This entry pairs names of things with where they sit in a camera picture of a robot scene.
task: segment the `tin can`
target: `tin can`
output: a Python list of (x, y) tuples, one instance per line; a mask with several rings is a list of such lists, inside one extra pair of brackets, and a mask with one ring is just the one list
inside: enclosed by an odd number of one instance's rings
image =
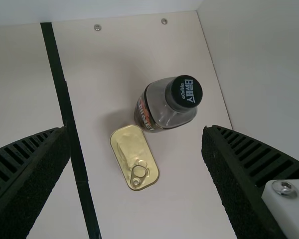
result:
[(143, 131), (129, 125), (113, 132), (110, 144), (129, 188), (142, 190), (159, 178), (159, 169)]

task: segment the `black bottle cap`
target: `black bottle cap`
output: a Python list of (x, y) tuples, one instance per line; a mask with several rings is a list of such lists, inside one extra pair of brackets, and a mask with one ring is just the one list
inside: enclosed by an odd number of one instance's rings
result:
[(168, 86), (170, 93), (178, 105), (193, 108), (199, 105), (203, 98), (200, 83), (192, 76), (178, 76)]

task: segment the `screw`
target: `screw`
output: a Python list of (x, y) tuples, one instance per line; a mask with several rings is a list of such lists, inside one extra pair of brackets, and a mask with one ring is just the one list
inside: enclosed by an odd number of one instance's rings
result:
[(167, 24), (167, 19), (166, 18), (162, 18), (161, 22), (162, 22), (162, 24), (166, 25)]
[(96, 31), (100, 31), (100, 30), (102, 30), (101, 25), (99, 25), (99, 24), (95, 24), (95, 25), (94, 25), (94, 30), (96, 30)]
[(272, 188), (276, 193), (285, 198), (296, 198), (298, 196), (296, 187), (285, 180), (274, 181)]
[(135, 179), (133, 179), (133, 184), (134, 184), (134, 186), (138, 186), (138, 185), (140, 185), (140, 183), (141, 183), (141, 181), (140, 181), (139, 178), (135, 178)]

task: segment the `white wall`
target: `white wall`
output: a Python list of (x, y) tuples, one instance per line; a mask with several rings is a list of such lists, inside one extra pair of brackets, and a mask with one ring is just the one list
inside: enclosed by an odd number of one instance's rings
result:
[(299, 160), (299, 0), (198, 10), (233, 129)]
[[(0, 27), (0, 147), (61, 126), (40, 24)], [(70, 162), (28, 236), (52, 238), (88, 238)]]
[(201, 2), (202, 0), (0, 0), (0, 25), (190, 11), (197, 10)]

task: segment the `pull tab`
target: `pull tab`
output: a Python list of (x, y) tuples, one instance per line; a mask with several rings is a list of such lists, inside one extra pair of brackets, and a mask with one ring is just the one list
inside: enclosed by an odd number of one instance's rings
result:
[(131, 174), (131, 185), (134, 188), (139, 187), (143, 183), (147, 175), (148, 171), (145, 167), (140, 165), (134, 166)]

